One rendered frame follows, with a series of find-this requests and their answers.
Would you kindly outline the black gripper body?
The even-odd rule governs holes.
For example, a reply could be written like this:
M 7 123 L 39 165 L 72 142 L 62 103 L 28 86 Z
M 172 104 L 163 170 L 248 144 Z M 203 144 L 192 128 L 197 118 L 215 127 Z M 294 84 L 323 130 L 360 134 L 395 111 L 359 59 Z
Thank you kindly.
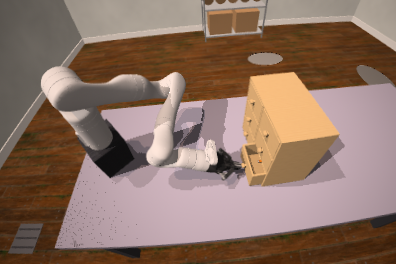
M 223 160 L 219 160 L 219 156 L 222 156 L 222 155 L 220 155 L 218 152 L 217 152 L 217 158 L 218 158 L 218 162 L 217 162 L 217 164 L 216 165 L 209 165 L 209 168 L 208 168 L 208 170 L 207 171 L 205 171 L 205 172 L 210 172 L 210 173 L 216 173 L 216 174 L 219 174 L 219 173 L 222 173 L 224 170 L 226 170 L 227 169 L 227 167 L 225 167 L 225 166 L 220 166 L 220 163 L 221 162 L 225 162 L 226 163 L 226 161 L 223 161 Z M 217 172 L 219 172 L 219 173 L 217 173 Z

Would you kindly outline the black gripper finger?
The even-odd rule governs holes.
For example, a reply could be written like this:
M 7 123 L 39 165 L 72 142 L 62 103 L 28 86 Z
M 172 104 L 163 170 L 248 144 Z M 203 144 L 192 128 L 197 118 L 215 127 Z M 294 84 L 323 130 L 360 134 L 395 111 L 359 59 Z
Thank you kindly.
M 217 172 L 222 176 L 222 180 L 225 180 L 226 178 L 228 178 L 235 170 L 239 170 L 240 168 L 242 168 L 242 165 L 230 164 L 230 163 L 224 163 L 224 162 L 221 162 L 220 166 L 225 166 L 225 167 L 227 167 L 226 170 L 229 170 L 228 172 L 222 172 L 222 173 Z
M 235 162 L 235 161 L 233 161 L 231 158 L 231 156 L 229 155 L 229 154 L 227 154 L 222 148 L 219 148 L 219 150 L 217 151 L 220 155 L 222 155 L 222 156 L 219 156 L 219 160 L 223 160 L 223 161 L 226 161 L 226 163 L 230 163 L 230 164 L 238 164 L 238 165 L 242 165 L 241 163 L 239 163 L 239 162 Z M 228 158 L 225 158 L 225 157 L 228 157 Z

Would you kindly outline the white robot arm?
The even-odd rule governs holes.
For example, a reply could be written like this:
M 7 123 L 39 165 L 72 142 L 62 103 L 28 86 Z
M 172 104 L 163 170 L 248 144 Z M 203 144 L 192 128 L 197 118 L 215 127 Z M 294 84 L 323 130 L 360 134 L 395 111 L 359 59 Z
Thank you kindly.
M 141 75 L 125 74 L 107 83 L 94 84 L 83 82 L 73 70 L 60 66 L 45 72 L 41 88 L 52 106 L 78 132 L 75 133 L 78 138 L 93 150 L 105 149 L 113 139 L 96 106 L 166 99 L 156 119 L 153 145 L 146 156 L 148 163 L 159 168 L 180 167 L 205 172 L 210 164 L 218 162 L 214 140 L 207 141 L 205 150 L 174 149 L 175 121 L 186 89 L 186 81 L 180 73 L 171 73 L 154 82 Z

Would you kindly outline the tan wooden chest of drawers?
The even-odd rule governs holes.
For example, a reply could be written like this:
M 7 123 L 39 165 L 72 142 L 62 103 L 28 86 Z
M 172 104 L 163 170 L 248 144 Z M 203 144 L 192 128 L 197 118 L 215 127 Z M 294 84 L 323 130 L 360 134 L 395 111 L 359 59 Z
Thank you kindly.
M 294 72 L 251 81 L 263 104 L 257 132 L 265 108 L 281 142 L 261 186 L 304 180 L 339 132 Z

